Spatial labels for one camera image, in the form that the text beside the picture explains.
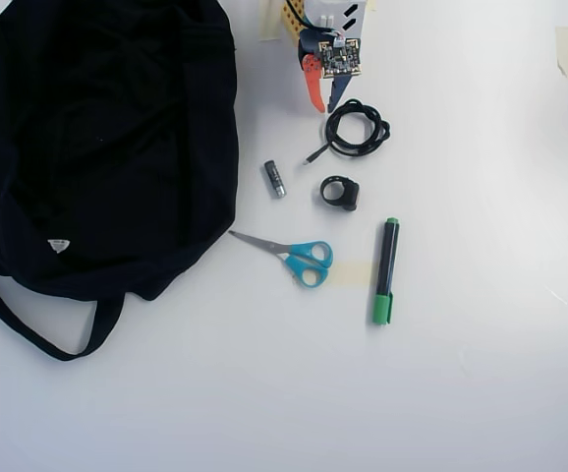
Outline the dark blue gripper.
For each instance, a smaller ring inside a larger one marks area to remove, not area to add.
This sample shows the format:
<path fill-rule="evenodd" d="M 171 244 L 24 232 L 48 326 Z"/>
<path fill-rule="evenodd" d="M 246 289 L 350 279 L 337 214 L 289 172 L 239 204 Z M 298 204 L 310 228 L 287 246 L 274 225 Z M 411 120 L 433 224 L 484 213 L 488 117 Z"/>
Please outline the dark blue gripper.
<path fill-rule="evenodd" d="M 321 42 L 332 44 L 335 37 L 336 35 L 333 31 L 325 32 L 315 29 L 303 29 L 299 35 L 298 59 L 302 63 L 311 103 L 319 113 L 325 112 L 320 88 L 322 73 L 319 44 Z M 333 113 L 337 108 L 350 81 L 350 75 L 340 75 L 333 79 L 327 107 L 329 113 Z"/>

